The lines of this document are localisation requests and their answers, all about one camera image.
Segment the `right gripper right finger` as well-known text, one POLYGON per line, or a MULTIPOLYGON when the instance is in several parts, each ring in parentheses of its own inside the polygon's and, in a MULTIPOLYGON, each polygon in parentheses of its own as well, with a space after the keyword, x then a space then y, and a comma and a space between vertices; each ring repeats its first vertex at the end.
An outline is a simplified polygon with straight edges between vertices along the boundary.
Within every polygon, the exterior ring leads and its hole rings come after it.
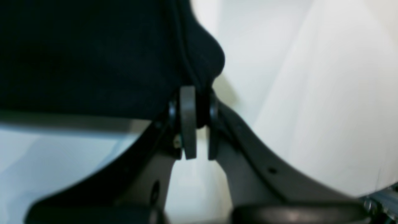
POLYGON ((209 159, 227 176, 232 224, 370 224, 362 203, 294 169, 215 93, 208 95, 209 159))

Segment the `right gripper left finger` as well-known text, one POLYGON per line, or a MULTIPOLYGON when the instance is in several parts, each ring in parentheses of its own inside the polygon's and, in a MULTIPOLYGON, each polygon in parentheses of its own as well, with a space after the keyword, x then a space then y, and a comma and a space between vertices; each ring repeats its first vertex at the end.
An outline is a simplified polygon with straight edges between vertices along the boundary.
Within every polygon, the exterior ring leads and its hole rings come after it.
POLYGON ((168 110, 113 162, 74 186, 36 202, 26 224, 166 224, 171 171, 197 157, 196 97, 181 87, 168 110))

